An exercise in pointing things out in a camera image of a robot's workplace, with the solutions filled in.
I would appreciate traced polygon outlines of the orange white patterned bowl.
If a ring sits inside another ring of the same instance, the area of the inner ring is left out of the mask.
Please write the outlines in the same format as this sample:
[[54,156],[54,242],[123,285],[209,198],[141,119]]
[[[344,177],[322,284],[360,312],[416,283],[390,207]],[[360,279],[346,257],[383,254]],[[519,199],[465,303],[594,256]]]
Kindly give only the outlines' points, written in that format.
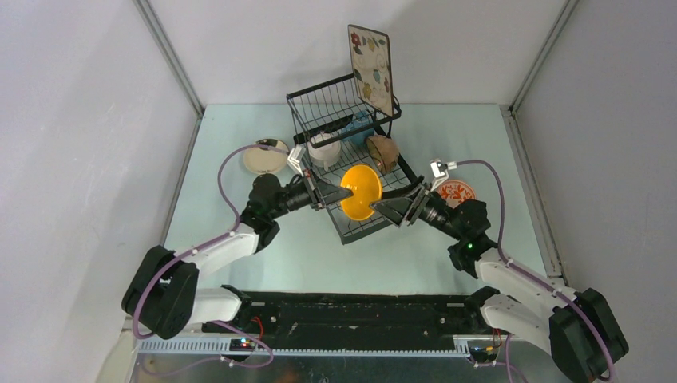
[[466,200],[476,199],[475,191],[461,180],[447,180],[437,187],[436,192],[451,208],[457,207]]

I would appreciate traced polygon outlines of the yellow plastic bowl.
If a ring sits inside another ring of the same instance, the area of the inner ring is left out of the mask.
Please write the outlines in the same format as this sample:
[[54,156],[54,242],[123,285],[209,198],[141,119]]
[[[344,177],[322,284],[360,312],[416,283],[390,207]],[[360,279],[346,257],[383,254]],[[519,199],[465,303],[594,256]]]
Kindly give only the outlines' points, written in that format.
[[349,189],[352,196],[340,202],[345,215],[354,221],[369,219],[374,210],[370,205],[382,198],[382,183],[377,172],[365,164],[349,168],[342,176],[340,186]]

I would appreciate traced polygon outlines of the white two-handled soup cup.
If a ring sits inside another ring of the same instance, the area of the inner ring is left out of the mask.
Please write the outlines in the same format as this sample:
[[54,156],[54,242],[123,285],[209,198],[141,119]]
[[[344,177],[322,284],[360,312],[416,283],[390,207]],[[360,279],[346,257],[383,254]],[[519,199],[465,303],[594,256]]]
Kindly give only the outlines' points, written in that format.
[[333,137],[330,133],[321,132],[310,138],[307,147],[312,164],[325,171],[337,164],[341,156],[342,145],[340,141],[319,146],[320,143]]

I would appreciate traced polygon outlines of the round cream plate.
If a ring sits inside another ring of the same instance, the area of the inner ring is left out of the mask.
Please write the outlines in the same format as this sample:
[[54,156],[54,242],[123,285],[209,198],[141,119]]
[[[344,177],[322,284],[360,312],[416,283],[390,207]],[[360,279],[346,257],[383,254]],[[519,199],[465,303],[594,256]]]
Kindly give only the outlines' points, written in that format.
[[258,145],[270,146],[282,152],[265,148],[249,148],[243,153],[243,164],[247,170],[257,175],[275,174],[287,166],[289,147],[281,140],[267,138],[255,142]]

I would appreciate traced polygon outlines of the tan bowl with dark rim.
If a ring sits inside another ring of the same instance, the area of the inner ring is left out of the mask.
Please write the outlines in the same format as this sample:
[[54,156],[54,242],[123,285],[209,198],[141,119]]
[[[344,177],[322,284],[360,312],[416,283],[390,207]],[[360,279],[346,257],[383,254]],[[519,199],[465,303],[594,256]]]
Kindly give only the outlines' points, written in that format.
[[382,175],[390,173],[398,162],[400,150],[395,141],[383,135],[367,137],[366,147],[376,168]]

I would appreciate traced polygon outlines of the blue floral mug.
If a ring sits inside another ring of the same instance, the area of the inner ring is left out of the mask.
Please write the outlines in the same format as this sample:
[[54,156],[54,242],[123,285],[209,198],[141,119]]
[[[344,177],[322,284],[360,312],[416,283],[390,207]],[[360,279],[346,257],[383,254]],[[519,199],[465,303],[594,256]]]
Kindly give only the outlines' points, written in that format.
[[350,133],[350,136],[344,138],[345,141],[353,145],[364,145],[365,140],[374,134],[372,128],[362,130],[362,128],[372,123],[372,116],[368,110],[361,110],[354,114],[353,120],[346,125],[343,132]]

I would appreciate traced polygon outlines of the square floral ceramic plate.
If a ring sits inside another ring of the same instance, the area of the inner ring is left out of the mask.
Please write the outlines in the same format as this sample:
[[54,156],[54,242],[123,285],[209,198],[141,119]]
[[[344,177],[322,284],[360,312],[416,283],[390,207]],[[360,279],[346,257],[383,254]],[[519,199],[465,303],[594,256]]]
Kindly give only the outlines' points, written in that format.
[[390,37],[349,24],[350,61],[359,98],[385,116],[395,114]]

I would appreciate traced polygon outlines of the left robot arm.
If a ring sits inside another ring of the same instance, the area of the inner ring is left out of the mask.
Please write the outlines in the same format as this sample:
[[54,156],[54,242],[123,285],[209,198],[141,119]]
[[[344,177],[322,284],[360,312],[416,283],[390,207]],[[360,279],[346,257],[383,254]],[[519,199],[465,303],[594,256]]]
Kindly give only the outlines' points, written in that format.
[[285,186],[272,174],[258,176],[233,228],[182,253],[161,245],[146,252],[121,301],[134,336],[168,340],[189,324],[230,322],[244,296],[233,287],[200,289],[200,280],[266,248],[279,233],[279,217],[352,195],[349,188],[310,176],[293,176]]

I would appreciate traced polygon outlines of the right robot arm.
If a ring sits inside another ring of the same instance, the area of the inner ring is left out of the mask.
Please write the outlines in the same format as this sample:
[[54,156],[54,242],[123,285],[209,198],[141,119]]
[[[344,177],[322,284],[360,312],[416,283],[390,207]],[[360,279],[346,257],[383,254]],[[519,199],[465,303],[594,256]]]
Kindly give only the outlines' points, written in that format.
[[422,221],[456,239],[448,249],[452,264],[484,283],[465,301],[473,320],[543,350],[570,381],[609,379],[610,365],[628,354],[607,299],[592,288],[577,291],[549,280],[508,256],[486,234],[484,202],[451,207],[417,184],[389,191],[370,207],[397,226]]

